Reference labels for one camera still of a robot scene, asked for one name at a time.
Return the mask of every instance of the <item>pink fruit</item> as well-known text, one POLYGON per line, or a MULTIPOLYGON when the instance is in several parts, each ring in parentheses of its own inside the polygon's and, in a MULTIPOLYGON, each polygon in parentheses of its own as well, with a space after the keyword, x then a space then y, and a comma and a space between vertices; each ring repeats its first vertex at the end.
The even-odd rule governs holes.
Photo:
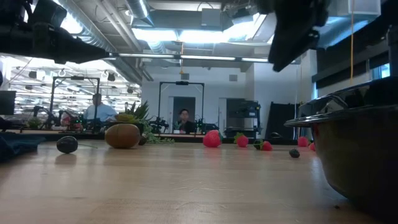
POLYGON ((262 150, 263 151, 272 151, 271 143, 265 141, 264 144, 262 145, 262 150))
POLYGON ((311 145, 309 146, 310 150, 315 152, 315 143, 311 143, 311 145))
POLYGON ((236 144, 239 147, 247 147, 249 144, 249 139, 246 136, 240 136, 237 140, 236 140, 236 144))
POLYGON ((218 147, 221 145, 220 133, 217 130, 209 131, 203 138, 206 147, 218 147))
POLYGON ((306 137, 299 137, 297 140, 299 147, 308 147, 308 139, 306 137))

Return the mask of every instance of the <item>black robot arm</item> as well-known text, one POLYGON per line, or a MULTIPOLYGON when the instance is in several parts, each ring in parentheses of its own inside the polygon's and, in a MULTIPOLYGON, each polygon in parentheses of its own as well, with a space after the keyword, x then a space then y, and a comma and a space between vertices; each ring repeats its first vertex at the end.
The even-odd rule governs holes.
POLYGON ((0 52, 53 59, 55 63, 83 63, 109 57, 104 49, 74 38, 61 23, 67 11, 52 0, 0 1, 0 52), (24 22, 24 12, 29 15, 24 22))

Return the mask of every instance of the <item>fluorescent light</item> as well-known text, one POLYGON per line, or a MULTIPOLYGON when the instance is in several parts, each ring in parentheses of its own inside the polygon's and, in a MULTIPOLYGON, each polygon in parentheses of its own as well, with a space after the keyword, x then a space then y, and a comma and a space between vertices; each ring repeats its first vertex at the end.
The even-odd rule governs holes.
POLYGON ((185 30, 181 33, 180 39, 186 43, 221 43, 227 42, 221 31, 206 30, 185 30))
POLYGON ((267 58, 242 58, 242 62, 257 62, 257 63, 267 63, 267 58))
POLYGON ((275 34, 273 34, 272 37, 267 41, 267 44, 272 44, 272 41, 274 41, 274 36, 275 34))
POLYGON ((254 22, 252 29, 248 32, 248 34, 246 36, 246 40, 253 39, 253 37, 255 36, 257 31, 260 29, 260 26, 262 25, 262 23, 264 22, 266 17, 267 17, 267 15, 263 15, 263 14, 259 14, 259 13, 253 15, 253 19, 255 22, 254 22))
POLYGON ((200 56, 200 55, 181 55, 181 59, 198 59, 198 60, 227 60, 234 61, 234 57, 216 57, 216 56, 200 56))
POLYGON ((119 54, 120 57, 137 57, 137 58, 174 58, 174 55, 167 55, 167 54, 119 54))
POLYGON ((159 29, 132 29, 134 35, 139 40, 145 41, 176 41, 177 35, 174 30, 159 29))
MULTIPOLYGON (((60 4, 58 0, 53 0, 55 3, 60 4)), ((69 13, 63 20, 61 27, 67 30, 70 34, 79 34, 83 31, 83 27, 77 22, 69 13)))

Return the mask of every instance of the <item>monitor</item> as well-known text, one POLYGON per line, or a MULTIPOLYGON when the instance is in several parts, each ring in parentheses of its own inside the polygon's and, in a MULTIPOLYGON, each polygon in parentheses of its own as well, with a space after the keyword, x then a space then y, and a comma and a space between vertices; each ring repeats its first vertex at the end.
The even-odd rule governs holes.
POLYGON ((16 91, 0 91, 0 115, 14 115, 16 91))

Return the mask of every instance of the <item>small black ball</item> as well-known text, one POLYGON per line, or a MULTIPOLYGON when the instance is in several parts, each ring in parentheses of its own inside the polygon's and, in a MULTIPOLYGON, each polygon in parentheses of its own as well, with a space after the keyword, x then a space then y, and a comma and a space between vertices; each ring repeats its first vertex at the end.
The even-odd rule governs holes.
POLYGON ((78 146, 77 140, 72 136, 65 136, 57 141, 57 149, 65 154, 75 152, 78 146))
POLYGON ((291 149, 289 151, 289 154, 293 158, 299 158, 300 157, 300 152, 297 149, 291 149))

